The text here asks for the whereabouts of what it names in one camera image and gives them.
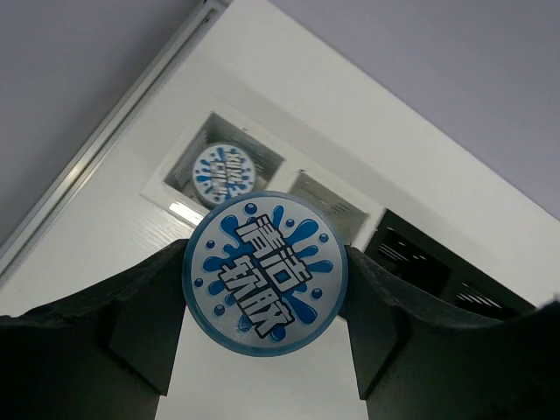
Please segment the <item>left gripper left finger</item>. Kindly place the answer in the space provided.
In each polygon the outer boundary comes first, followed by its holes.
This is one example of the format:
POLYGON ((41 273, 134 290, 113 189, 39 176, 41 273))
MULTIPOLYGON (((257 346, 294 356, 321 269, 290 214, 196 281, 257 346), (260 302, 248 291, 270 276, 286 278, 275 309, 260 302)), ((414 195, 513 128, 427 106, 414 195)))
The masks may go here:
POLYGON ((4 419, 152 419, 186 311, 177 240, 70 296, 1 318, 4 419))

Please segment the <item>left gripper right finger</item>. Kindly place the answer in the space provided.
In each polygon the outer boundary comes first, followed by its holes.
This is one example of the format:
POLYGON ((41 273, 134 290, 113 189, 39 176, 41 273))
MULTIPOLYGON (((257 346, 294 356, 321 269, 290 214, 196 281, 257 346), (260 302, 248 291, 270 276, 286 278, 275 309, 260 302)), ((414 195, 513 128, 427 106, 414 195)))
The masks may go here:
POLYGON ((460 309, 348 248, 344 314, 371 419, 556 419, 559 303, 501 321, 460 309))

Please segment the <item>blue slime jar patterned lid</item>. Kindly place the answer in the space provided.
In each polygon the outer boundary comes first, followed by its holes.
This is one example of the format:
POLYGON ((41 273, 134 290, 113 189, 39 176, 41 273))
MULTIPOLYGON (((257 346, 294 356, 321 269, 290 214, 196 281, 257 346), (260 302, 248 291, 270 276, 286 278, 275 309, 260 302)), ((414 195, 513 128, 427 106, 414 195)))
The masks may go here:
POLYGON ((199 200, 213 208, 252 192, 256 186, 256 166, 241 147, 214 143, 195 159, 192 183, 199 200))

